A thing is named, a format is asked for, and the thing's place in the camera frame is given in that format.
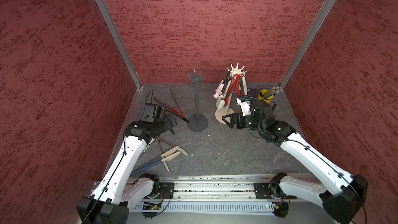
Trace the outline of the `small red silicone tongs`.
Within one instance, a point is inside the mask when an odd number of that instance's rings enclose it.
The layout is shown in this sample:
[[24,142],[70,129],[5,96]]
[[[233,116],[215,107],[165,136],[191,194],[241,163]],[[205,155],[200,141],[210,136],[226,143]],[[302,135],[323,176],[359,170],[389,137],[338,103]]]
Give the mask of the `small red silicone tongs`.
[[239,75],[239,74],[236,74],[236,75],[233,76],[232,81],[231,81],[231,85],[228,88],[228,91],[226,93],[226,97],[224,99],[225,105],[229,104],[230,98],[231,98],[231,94],[232,94],[234,88],[236,89],[237,96],[240,96],[240,79],[241,79],[241,75]]

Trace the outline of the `pink handled tweezers tongs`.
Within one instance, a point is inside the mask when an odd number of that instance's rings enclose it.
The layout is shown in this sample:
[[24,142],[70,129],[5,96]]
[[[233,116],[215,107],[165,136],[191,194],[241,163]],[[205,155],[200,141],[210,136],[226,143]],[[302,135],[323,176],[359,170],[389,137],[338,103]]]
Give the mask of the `pink handled tweezers tongs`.
[[224,83],[226,82],[226,78],[220,82],[218,87],[215,89],[215,94],[213,95],[213,98],[218,99],[219,96],[222,94],[222,90],[224,88]]

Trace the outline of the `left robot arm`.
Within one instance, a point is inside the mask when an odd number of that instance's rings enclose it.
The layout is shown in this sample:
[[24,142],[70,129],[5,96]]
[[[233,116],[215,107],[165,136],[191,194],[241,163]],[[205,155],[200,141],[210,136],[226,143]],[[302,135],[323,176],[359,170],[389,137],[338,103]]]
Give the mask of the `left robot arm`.
[[159,178],[145,173],[125,191],[126,184],[144,150],[164,132],[176,126],[165,106],[147,103],[139,121],[130,123],[123,144],[108,172],[90,197],[82,197],[76,208],[83,224],[125,224],[131,208],[147,196],[157,196]]

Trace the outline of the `red looped long steel tongs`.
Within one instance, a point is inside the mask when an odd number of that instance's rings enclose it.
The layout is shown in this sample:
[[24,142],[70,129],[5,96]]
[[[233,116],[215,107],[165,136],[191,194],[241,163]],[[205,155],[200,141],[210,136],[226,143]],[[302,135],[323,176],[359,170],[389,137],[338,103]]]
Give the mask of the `red looped long steel tongs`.
[[237,97],[241,96],[241,77],[243,74],[235,74],[234,76],[232,76],[231,79],[231,85],[230,88],[227,92],[227,98],[229,99],[231,97],[231,94],[233,92],[234,89],[236,89],[237,92]]

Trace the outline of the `dark grey utensil rack stand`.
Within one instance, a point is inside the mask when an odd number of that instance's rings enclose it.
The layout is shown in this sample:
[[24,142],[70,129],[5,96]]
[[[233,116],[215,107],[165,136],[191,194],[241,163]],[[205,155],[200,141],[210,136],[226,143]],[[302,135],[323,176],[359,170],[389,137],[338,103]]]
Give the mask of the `dark grey utensil rack stand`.
[[194,84],[195,114],[188,118],[189,123],[187,126],[191,131],[199,133],[206,130],[208,127],[207,117],[200,113],[199,82],[202,80],[202,73],[197,73],[196,70],[194,70],[193,74],[188,75]]

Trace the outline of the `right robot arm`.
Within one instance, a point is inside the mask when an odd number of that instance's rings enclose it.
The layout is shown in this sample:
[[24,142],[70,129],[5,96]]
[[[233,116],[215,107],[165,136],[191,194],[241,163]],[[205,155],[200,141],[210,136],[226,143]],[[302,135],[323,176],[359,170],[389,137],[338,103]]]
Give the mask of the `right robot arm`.
[[365,208],[369,182],[362,175],[353,176],[335,165],[290,124],[276,120],[274,107],[268,103],[247,95],[237,100],[244,107],[242,112],[222,116],[229,128],[258,132],[260,138],[292,155],[319,180],[317,184],[309,183],[280,172],[269,181],[271,197],[281,203],[287,196],[303,199],[322,207],[336,222],[350,224]]

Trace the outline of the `cream blue handled tongs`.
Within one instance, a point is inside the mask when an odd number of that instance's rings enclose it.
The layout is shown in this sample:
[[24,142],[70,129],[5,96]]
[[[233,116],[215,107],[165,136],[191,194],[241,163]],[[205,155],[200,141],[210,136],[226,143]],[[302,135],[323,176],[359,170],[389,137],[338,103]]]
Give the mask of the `cream blue handled tongs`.
[[160,154],[158,157],[150,160],[149,162],[143,164],[142,166],[140,166],[137,169],[134,169],[131,173],[130,173],[130,177],[132,177],[133,175],[137,175],[141,172],[145,172],[161,163],[166,165],[166,170],[169,172],[169,167],[167,166],[167,162],[168,161],[172,161],[173,159],[175,159],[176,157],[178,157],[180,154],[183,154],[185,156],[188,156],[189,154],[183,150],[182,148],[180,148],[179,146],[175,146],[173,148],[171,148],[170,150],[168,150],[165,153]]

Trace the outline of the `scalloped steel serving tongs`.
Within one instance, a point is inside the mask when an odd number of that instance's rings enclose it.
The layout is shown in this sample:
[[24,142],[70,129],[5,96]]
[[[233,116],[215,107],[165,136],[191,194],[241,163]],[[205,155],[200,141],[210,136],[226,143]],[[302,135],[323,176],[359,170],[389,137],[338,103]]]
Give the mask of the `scalloped steel serving tongs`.
[[226,103],[226,97],[228,95],[228,90],[229,90],[229,88],[231,86],[231,79],[230,78],[225,79],[221,83],[221,85],[222,85],[222,88],[221,88],[219,97],[218,97],[217,102],[216,102],[216,107],[217,107],[217,111],[218,112],[222,110],[222,108],[224,107],[224,105]]

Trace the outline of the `black steel tongs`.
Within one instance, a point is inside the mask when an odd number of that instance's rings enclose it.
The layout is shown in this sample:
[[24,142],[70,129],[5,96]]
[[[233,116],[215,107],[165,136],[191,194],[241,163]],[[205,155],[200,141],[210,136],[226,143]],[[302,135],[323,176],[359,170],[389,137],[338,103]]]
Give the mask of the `black steel tongs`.
[[184,116],[183,113],[180,113],[180,112],[176,111],[175,109],[170,108],[170,107],[167,107],[167,106],[165,106],[165,109],[166,109],[169,113],[171,113],[171,114],[173,114],[173,115],[179,117],[180,119],[182,119],[182,120],[185,121],[186,123],[190,123],[190,121]]

